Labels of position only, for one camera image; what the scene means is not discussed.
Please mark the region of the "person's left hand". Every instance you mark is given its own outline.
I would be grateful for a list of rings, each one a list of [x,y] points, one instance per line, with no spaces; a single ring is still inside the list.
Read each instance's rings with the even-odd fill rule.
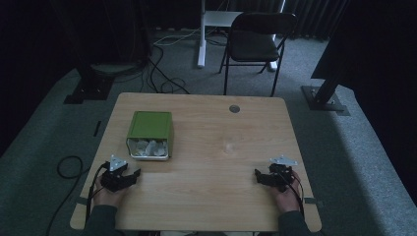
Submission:
[[[116,192],[111,192],[101,185],[101,178],[98,177],[95,181],[97,190],[93,193],[93,204],[95,206],[111,206],[118,208],[121,206],[122,200],[126,196],[128,190],[122,189]]]

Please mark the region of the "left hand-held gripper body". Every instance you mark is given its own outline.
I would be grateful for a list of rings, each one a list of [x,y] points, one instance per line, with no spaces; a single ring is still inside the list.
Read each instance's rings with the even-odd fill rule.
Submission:
[[[110,160],[104,165],[106,171],[101,176],[101,186],[111,192],[127,188],[127,179],[123,176],[123,172],[127,167],[128,163],[126,160],[112,154]]]

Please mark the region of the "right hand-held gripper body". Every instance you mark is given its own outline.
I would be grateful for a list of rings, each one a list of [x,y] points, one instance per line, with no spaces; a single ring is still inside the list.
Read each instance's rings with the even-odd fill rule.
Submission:
[[[274,157],[269,160],[269,174],[273,178],[273,186],[283,193],[294,182],[293,166],[297,166],[298,162],[285,155]]]

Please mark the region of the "person's right hand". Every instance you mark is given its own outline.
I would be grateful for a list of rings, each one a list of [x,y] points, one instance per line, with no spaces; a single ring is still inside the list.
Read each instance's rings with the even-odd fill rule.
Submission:
[[[299,176],[293,171],[293,177],[295,180],[293,183],[284,191],[280,192],[276,188],[270,188],[269,192],[275,200],[278,211],[281,214],[290,212],[290,211],[299,211]]]

